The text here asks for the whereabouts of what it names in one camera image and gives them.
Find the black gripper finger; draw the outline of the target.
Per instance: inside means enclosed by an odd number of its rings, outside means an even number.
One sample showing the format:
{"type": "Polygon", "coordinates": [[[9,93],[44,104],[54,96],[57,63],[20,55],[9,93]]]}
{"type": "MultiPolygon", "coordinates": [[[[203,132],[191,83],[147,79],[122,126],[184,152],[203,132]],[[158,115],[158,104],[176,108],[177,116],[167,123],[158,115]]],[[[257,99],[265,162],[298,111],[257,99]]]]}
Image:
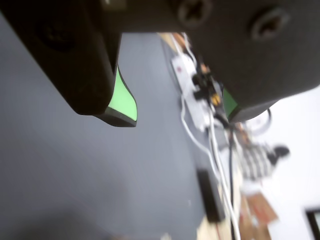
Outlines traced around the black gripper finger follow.
{"type": "Polygon", "coordinates": [[[319,86],[319,1],[174,0],[172,7],[234,99],[232,122],[319,86]]]}
{"type": "Polygon", "coordinates": [[[104,0],[3,0],[0,10],[68,105],[114,127],[137,124],[136,101],[118,65],[104,0]]]}

